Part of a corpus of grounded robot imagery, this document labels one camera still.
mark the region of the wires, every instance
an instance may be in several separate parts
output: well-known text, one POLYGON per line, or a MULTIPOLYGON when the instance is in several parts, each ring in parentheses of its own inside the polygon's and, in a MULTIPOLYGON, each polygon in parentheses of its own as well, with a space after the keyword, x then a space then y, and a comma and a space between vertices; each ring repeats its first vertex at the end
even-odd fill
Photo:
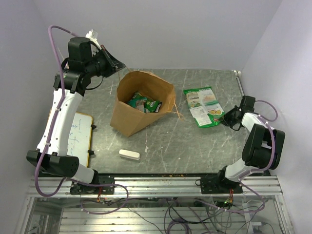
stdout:
POLYGON ((86 90, 94 90, 96 88, 98 88, 102 83, 103 83, 104 77, 102 77, 102 81, 100 82, 100 84, 98 84, 96 87, 93 88, 86 88, 86 90))
POLYGON ((263 102, 263 103, 266 103, 266 104, 268 104, 269 106, 271 106, 271 107, 273 108, 273 110, 274 110, 274 112, 275 112, 275 118, 274 118, 274 119, 268 119, 268 118, 262 116, 265 120, 270 121, 270 122, 274 122, 274 121, 277 120, 277 118, 278 118, 277 109, 276 109, 271 103, 269 103, 268 101, 264 101, 264 100, 256 100, 256 102, 263 102))
POLYGON ((264 225, 269 225, 272 228, 273 234, 275 234, 274 228, 270 223, 262 222, 264 225))
POLYGON ((241 227, 236 231, 235 234, 237 234, 238 231, 241 230, 246 224, 248 224, 248 227, 247 227, 247 230, 248 230, 248 229, 249 229, 249 226, 250 226, 250 222, 253 220, 253 218, 255 217, 256 214, 257 214, 257 212, 254 213, 253 216, 252 216, 252 218, 251 218, 248 222, 244 223, 243 226, 241 226, 241 227))
POLYGON ((148 221, 148 220, 146 220, 145 218, 143 218, 141 215, 139 215, 139 213, 138 212, 136 212, 136 211, 133 211, 133 210, 131 210, 129 207, 127 207, 128 209, 129 209, 129 211, 131 211, 131 212, 133 212, 133 213, 135 213, 135 214, 137 214, 138 216, 140 216, 144 221, 146 221, 146 222, 148 222, 148 223, 150 223, 150 224, 153 224, 155 227, 157 227, 157 229, 160 231, 160 233, 162 234, 162 231, 161 231, 161 229, 156 225, 156 224, 154 224, 154 223, 152 223, 152 222, 150 222, 150 221, 148 221))
POLYGON ((108 211, 108 212, 91 212, 91 211, 88 211, 86 210, 84 207, 83 207, 83 203, 85 200, 81 201, 80 203, 80 207, 81 207, 81 210, 88 213, 88 214, 92 214, 92 215, 107 215, 107 214, 110 214, 110 213, 113 213, 115 211, 118 211, 120 210, 122 207, 124 207, 126 205, 126 203, 128 202, 129 200, 129 191, 127 190, 127 188, 121 184, 87 184, 87 183, 83 183, 83 182, 79 182, 77 180, 74 180, 74 179, 69 179, 70 181, 72 182, 76 182, 78 184, 82 184, 82 185, 85 185, 85 186, 89 186, 89 187, 112 187, 112 186, 118 186, 118 187, 122 187, 125 191, 126 191, 126 198, 124 200, 124 202, 122 203, 121 206, 119 206, 118 208, 112 210, 112 211, 108 211))

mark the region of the whiteboard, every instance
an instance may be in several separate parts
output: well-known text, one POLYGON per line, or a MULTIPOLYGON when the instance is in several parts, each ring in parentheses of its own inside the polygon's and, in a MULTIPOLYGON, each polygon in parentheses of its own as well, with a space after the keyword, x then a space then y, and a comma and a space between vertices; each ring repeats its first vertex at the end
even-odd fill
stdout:
POLYGON ((79 158, 79 163, 88 166, 91 143, 91 124, 93 118, 90 115, 75 113, 72 128, 68 137, 67 155, 79 158))

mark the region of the white wall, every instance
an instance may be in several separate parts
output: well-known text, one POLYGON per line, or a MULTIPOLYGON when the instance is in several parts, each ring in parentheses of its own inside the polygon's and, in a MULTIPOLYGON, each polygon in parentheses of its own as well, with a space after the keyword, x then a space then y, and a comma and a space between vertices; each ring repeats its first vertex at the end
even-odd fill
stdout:
MULTIPOLYGON (((128 67, 241 70, 281 0, 34 0, 46 26, 99 42, 128 67)), ((67 53, 65 36, 57 37, 67 53)))
POLYGON ((311 233, 312 1, 283 0, 242 71, 245 93, 274 103, 286 133, 276 173, 298 234, 311 233))
POLYGON ((0 31, 0 232, 11 234, 35 171, 26 154, 43 134, 57 66, 33 2, 3 1, 0 31))

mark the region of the white eraser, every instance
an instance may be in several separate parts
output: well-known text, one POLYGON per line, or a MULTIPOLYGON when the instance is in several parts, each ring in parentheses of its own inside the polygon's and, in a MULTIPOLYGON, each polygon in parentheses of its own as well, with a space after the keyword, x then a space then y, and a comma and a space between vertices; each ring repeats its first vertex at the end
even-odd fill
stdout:
POLYGON ((121 157, 126 157, 134 160, 140 159, 140 154, 138 152, 133 152, 129 150, 119 150, 119 154, 121 157))

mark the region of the cable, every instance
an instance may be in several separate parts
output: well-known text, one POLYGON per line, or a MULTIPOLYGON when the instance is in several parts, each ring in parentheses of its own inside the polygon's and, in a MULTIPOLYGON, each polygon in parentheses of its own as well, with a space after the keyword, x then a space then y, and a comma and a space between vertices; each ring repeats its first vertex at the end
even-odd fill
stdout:
POLYGON ((126 205, 126 203, 128 202, 128 198, 129 198, 129 191, 127 190, 127 188, 121 184, 87 184, 87 183, 83 183, 83 182, 80 182, 80 181, 77 181, 77 180, 74 180, 74 179, 70 179, 70 181, 72 182, 75 182, 75 183, 78 183, 78 184, 81 184, 81 185, 85 185, 85 186, 89 186, 89 187, 112 187, 112 186, 118 186, 118 187, 122 187, 125 191, 126 191, 126 198, 124 200, 124 202, 122 203, 121 206, 119 206, 118 208, 112 210, 112 211, 108 211, 108 212, 91 212, 91 211, 87 211, 84 207, 83 207, 83 203, 85 200, 81 201, 80 203, 80 207, 81 207, 81 210, 88 213, 88 214, 92 214, 92 215, 107 215, 107 214, 110 214, 110 213, 113 213, 115 211, 118 211, 120 210, 122 207, 124 207, 126 205))
POLYGON ((272 228, 273 234, 275 234, 274 228, 272 227, 272 225, 270 223, 266 223, 266 222, 262 222, 264 225, 269 225, 272 228))
POLYGON ((102 77, 102 81, 99 85, 97 85, 96 87, 93 87, 93 88, 86 88, 86 90, 94 90, 94 89, 98 88, 103 83, 103 80, 104 80, 104 77, 102 77))
POLYGON ((51 194, 45 194, 41 191, 40 189, 40 186, 39 186, 39 181, 38 181, 38 176, 39 176, 39 172, 40 172, 40 167, 41 167, 41 164, 42 164, 42 161, 43 161, 43 158, 44 158, 44 155, 47 153, 48 151, 48 147, 49 147, 49 143, 51 141, 51 136, 52 136, 52 132, 53 132, 53 129, 54 129, 54 125, 55 125, 55 122, 57 120, 57 116, 58 116, 58 109, 61 108, 62 106, 62 103, 65 99, 65 83, 64 83, 64 77, 63 77, 63 70, 62 70, 62 66, 61 66, 61 63, 60 63, 60 60, 59 60, 59 56, 58 56, 58 53, 57 53, 57 50, 56 50, 56 47, 55 47, 55 44, 54 44, 54 40, 53 40, 53 37, 52 37, 52 28, 57 28, 57 29, 60 29, 64 32, 67 32, 71 35, 73 35, 74 37, 77 37, 78 35, 65 29, 65 28, 62 28, 62 27, 59 27, 59 26, 56 26, 56 25, 51 25, 49 28, 48 28, 48 33, 49 33, 49 38, 50 38, 50 43, 51 43, 51 46, 52 46, 52 49, 53 49, 53 53, 54 53, 54 56, 55 56, 55 59, 57 61, 57 64, 58 64, 58 69, 59 69, 59 76, 60 76, 60 83, 61 83, 61 88, 62 88, 62 95, 61 95, 61 98, 59 100, 59 103, 57 105, 57 109, 55 110, 54 114, 53 114, 53 117, 52 117, 52 120, 51 120, 51 125, 50 125, 50 128, 49 128, 49 132, 48 132, 48 136, 47 136, 47 141, 46 141, 46 144, 42 150, 42 153, 39 157, 39 160, 38 160, 38 163, 37 163, 37 166, 36 166, 36 170, 35 170, 35 187, 36 187, 36 190, 37 192, 43 196, 43 197, 50 197, 50 196, 53 196, 55 195, 60 187, 62 186, 62 183, 65 181, 66 178, 63 178, 57 189, 51 193, 51 194))
POLYGON ((235 234, 237 234, 238 231, 241 230, 246 224, 248 224, 248 227, 247 227, 247 230, 248 230, 248 229, 249 229, 250 222, 253 220, 253 218, 255 217, 256 214, 257 214, 257 212, 254 213, 253 216, 252 216, 252 218, 251 218, 248 222, 244 223, 243 226, 241 226, 241 227, 236 231, 235 234))
POLYGON ((194 221, 187 221, 186 219, 184 219, 176 210, 175 208, 172 206, 173 203, 169 206, 169 209, 168 209, 168 213, 169 213, 169 217, 171 218, 171 220, 176 220, 174 218, 172 218, 171 214, 170 214, 170 209, 173 209, 174 212, 177 214, 177 216, 179 216, 180 218, 180 223, 190 223, 190 224, 199 224, 199 223, 208 223, 208 222, 205 222, 208 218, 206 219, 203 219, 203 220, 200 220, 199 222, 194 222, 194 221))
POLYGON ((207 227, 206 224, 200 219, 199 215, 198 215, 191 207, 188 206, 188 208, 195 214, 195 216, 196 216, 196 217, 198 218, 198 220, 202 223, 202 225, 204 226, 204 228, 205 228, 206 230, 209 231, 208 227, 207 227))
POLYGON ((275 118, 274 118, 274 119, 268 119, 268 118, 266 118, 266 117, 263 116, 263 118, 264 118, 265 120, 270 121, 270 122, 274 122, 274 121, 277 120, 277 118, 278 118, 277 109, 276 109, 271 103, 269 103, 268 101, 265 101, 265 100, 256 100, 256 102, 263 102, 263 103, 266 103, 266 104, 268 104, 269 106, 271 106, 271 107, 273 108, 273 110, 274 110, 274 112, 275 112, 275 118))
POLYGON ((161 229, 156 225, 156 224, 154 224, 154 223, 152 223, 152 222, 150 222, 150 221, 148 221, 148 220, 146 220, 145 218, 143 218, 139 213, 137 213, 136 211, 133 211, 133 210, 131 210, 129 207, 127 207, 128 209, 129 209, 129 211, 131 211, 131 212, 133 212, 133 213, 135 213, 135 214, 137 214, 138 216, 140 216, 143 220, 145 220, 146 222, 148 222, 148 223, 150 223, 150 224, 153 224, 155 227, 157 227, 157 229, 160 231, 160 233, 162 234, 162 231, 161 231, 161 229))

